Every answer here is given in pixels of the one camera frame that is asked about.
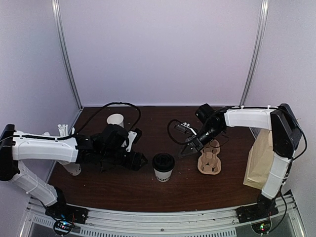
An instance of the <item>white cable tie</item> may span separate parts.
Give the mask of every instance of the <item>white cable tie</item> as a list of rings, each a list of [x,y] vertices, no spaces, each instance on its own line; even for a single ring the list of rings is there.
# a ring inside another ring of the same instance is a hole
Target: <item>white cable tie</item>
[[[65,125],[65,134],[68,136],[68,124]]]
[[[269,171],[269,173],[270,173],[271,175],[273,175],[274,177],[278,178],[278,179],[286,180],[286,179],[288,178],[288,177],[286,177],[286,178],[279,177],[279,176],[277,176],[277,175],[271,173],[271,171]]]
[[[39,178],[36,176],[36,186],[32,188],[31,190],[27,191],[26,194],[29,194],[30,192],[34,191],[39,186]]]

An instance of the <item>dark wooden surface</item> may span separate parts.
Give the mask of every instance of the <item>dark wooden surface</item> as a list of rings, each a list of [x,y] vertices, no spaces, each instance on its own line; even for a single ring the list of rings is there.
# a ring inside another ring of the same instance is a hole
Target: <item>dark wooden surface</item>
[[[85,108],[76,123],[78,129],[96,108]],[[181,146],[167,135],[166,125],[171,119],[187,121],[196,128],[201,123],[195,117],[195,107],[141,107],[142,117],[137,127],[143,136],[133,149],[144,153],[149,163],[139,171],[123,167],[100,173],[100,166],[82,165],[79,176],[71,176],[57,164],[50,184],[61,188],[70,204],[120,211],[192,211],[231,207],[256,201],[259,190],[243,185],[248,152],[254,142],[248,128],[228,128],[230,140],[221,147],[218,157],[222,162],[220,174],[203,175],[197,169],[198,154],[176,158],[171,179],[156,180],[151,166],[153,156],[167,152],[176,157]],[[110,114],[124,115],[125,128],[137,117],[130,107],[111,107],[97,115],[82,131],[92,135],[101,132]],[[184,140],[183,134],[176,134]],[[218,136],[223,143],[226,138]]]

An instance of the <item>white backdrop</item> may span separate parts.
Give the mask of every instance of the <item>white backdrop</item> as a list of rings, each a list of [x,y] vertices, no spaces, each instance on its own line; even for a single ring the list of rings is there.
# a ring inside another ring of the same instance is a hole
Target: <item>white backdrop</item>
[[[306,134],[308,150],[294,162],[286,188],[294,193],[309,237],[316,233],[315,16],[314,0],[270,0],[258,67],[246,100],[250,106],[288,103]]]
[[[82,104],[238,104],[260,9],[260,0],[60,0]]]

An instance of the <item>wire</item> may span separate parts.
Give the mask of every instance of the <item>wire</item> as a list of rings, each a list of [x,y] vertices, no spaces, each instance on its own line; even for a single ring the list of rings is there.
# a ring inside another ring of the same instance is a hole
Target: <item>wire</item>
[[[203,127],[205,126],[205,124],[207,124],[207,123],[209,122],[209,120],[210,120],[212,117],[214,117],[215,115],[219,114],[220,112],[227,111],[228,109],[230,109],[230,108],[232,108],[232,107],[233,107],[233,106],[225,106],[225,107],[222,107],[222,108],[216,110],[210,117],[207,118],[207,120],[205,121]],[[168,125],[167,125],[167,133],[168,133],[168,136],[170,137],[170,139],[171,139],[173,142],[175,142],[175,143],[178,144],[178,145],[186,145],[186,144],[188,144],[188,143],[190,143],[190,142],[192,142],[193,140],[196,139],[196,137],[194,137],[194,138],[192,138],[191,140],[188,140],[188,141],[186,141],[186,142],[179,142],[179,141],[177,141],[177,140],[171,135],[171,132],[170,132],[170,126],[171,126],[171,124],[172,124],[173,122],[181,123],[181,122],[180,122],[179,120],[177,120],[177,119],[172,119],[172,120],[169,121],[169,123],[168,123]]]
[[[134,107],[137,111],[138,111],[138,118],[137,120],[133,123],[133,125],[131,126],[130,130],[136,126],[136,124],[138,123],[138,121],[140,120],[140,117],[141,117],[141,111],[140,109],[136,106],[136,105],[133,105],[131,103],[127,103],[127,102],[111,102],[109,104],[106,104],[104,106],[102,106],[101,108],[99,108],[93,115],[90,116],[90,118],[88,118],[88,120],[81,126],[81,128],[79,128],[77,130],[77,134],[80,133],[86,126],[87,124],[98,114],[100,113],[103,109],[105,109],[106,107],[109,107],[110,105],[128,105],[128,106],[131,106],[131,107]]]
[[[141,118],[141,111],[140,109],[133,104],[127,103],[127,102],[111,102],[109,104],[104,105],[103,107],[101,107],[100,109],[98,109],[92,116],[90,116],[90,118],[88,118],[88,120],[83,124],[83,126],[81,126],[81,128],[78,129],[78,131],[76,132],[76,134],[79,134],[86,126],[87,124],[99,113],[101,112],[103,109],[105,109],[106,107],[110,106],[110,105],[128,105],[131,107],[134,107],[137,111],[138,111],[138,117],[136,119],[136,121],[133,123],[133,125],[131,126],[130,130],[131,131],[133,129],[133,127],[136,126],[136,124],[138,123],[138,121]],[[44,137],[44,136],[36,136],[36,135],[13,135],[13,136],[8,136],[6,138],[3,138],[0,140],[0,143],[3,142],[6,139],[9,138],[13,138],[13,137],[22,137],[22,138],[33,138],[33,139],[42,139],[42,140],[51,140],[51,141],[63,141],[63,140],[67,140],[69,138],[74,137],[76,134],[71,134],[69,136],[65,136],[65,137]]]
[[[178,144],[178,145],[186,145],[186,144],[192,142],[192,141],[195,139],[195,137],[194,137],[194,138],[192,138],[191,140],[189,140],[189,141],[187,141],[187,142],[179,142],[179,141],[177,141],[177,140],[171,135],[171,132],[170,132],[170,126],[171,126],[171,124],[172,124],[173,122],[181,123],[181,122],[180,122],[179,120],[177,120],[177,119],[172,119],[172,120],[170,120],[170,122],[169,122],[168,125],[167,125],[167,132],[168,132],[168,135],[169,135],[170,139],[171,139],[173,142],[175,142],[175,143]]]
[[[229,136],[224,135],[223,133],[222,133],[222,136],[226,138],[226,141],[224,143],[222,143],[221,145],[217,146],[217,147],[214,147],[214,146],[211,145],[212,148],[220,148],[220,147],[222,147],[223,145],[225,145],[226,143],[229,142]]]
[[[280,193],[280,196],[281,196],[281,198],[282,198],[282,200],[283,200],[283,202],[284,202],[285,211],[284,211],[284,214],[283,214],[281,220],[279,221],[279,223],[277,223],[277,225],[274,226],[274,228],[273,228],[272,230],[269,230],[268,233],[271,233],[272,231],[274,231],[274,230],[282,223],[282,221],[284,220],[284,218],[285,218],[285,216],[286,216],[286,213],[287,213],[287,204],[286,204],[286,201],[285,201],[285,199],[284,199],[284,197],[283,197],[283,194],[282,194],[282,192],[281,192],[281,189],[280,189],[280,192],[279,192],[279,193]]]
[[[9,138],[12,138],[12,137],[19,137],[19,135],[12,135],[12,136],[8,136],[6,138],[3,138],[3,139],[0,140],[0,143],[5,141],[6,139],[9,139]]]

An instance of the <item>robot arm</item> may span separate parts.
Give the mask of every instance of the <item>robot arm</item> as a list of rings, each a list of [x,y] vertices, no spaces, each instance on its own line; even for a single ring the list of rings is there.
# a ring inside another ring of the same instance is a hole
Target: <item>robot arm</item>
[[[93,136],[71,135],[60,138],[40,136],[15,131],[8,124],[0,137],[0,180],[9,181],[39,199],[47,215],[57,219],[73,216],[84,223],[87,210],[67,205],[60,189],[45,183],[30,171],[23,160],[57,160],[62,164],[110,162],[128,169],[139,170],[147,163],[142,153],[131,149],[141,136],[141,131],[126,131],[109,124],[102,133]]]
[[[176,129],[191,134],[179,156],[199,152],[228,126],[256,127],[273,132],[274,160],[268,179],[258,196],[258,203],[255,206],[240,208],[237,213],[239,221],[246,222],[265,217],[270,211],[277,211],[274,209],[275,199],[287,179],[294,152],[302,136],[290,106],[281,104],[277,108],[230,107],[215,111],[208,104],[204,104],[196,111],[196,116],[203,123],[198,132],[193,132],[195,130],[187,123],[175,126]]]

